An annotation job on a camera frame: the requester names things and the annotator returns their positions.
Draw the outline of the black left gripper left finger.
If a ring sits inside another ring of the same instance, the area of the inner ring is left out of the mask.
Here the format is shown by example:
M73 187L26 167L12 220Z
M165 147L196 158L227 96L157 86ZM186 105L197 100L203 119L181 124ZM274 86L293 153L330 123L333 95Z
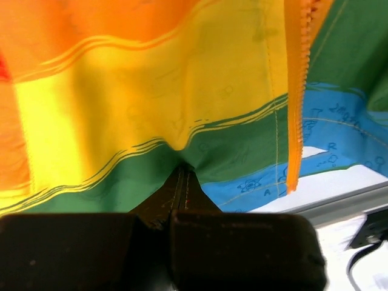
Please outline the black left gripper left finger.
M169 220L182 170L124 213L18 213L1 219L2 290L177 290Z

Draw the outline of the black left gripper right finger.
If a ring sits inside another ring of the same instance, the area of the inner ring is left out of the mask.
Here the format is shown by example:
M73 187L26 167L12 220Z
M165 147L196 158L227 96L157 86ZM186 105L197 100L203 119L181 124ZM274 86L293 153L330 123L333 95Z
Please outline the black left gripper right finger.
M178 290L323 290L326 262L300 215L224 213L195 173L179 171L169 221L170 271Z

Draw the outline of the rainbow striped hooded jacket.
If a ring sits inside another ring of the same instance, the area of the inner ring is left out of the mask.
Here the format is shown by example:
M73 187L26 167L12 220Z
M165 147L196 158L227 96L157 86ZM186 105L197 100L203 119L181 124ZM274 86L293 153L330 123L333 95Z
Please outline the rainbow striped hooded jacket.
M226 212L387 175L387 2L1 2L2 215L128 212L181 164Z

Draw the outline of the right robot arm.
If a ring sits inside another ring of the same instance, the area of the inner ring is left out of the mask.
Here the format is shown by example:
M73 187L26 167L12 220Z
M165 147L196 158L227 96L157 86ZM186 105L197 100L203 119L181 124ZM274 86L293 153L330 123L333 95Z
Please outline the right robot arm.
M349 249L364 249L356 252L346 267L346 274L354 290L361 290L352 275L354 265L381 247L387 241L387 208L366 212L366 220L348 245Z

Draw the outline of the aluminium frame rail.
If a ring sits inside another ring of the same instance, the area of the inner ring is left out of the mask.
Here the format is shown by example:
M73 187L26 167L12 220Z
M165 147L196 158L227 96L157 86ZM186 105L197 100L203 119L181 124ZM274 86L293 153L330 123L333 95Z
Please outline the aluminium frame rail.
M330 198L312 201L306 195L289 195L249 211L254 215L295 216L312 226L330 224L360 216L373 209L387 208L387 183L353 190Z

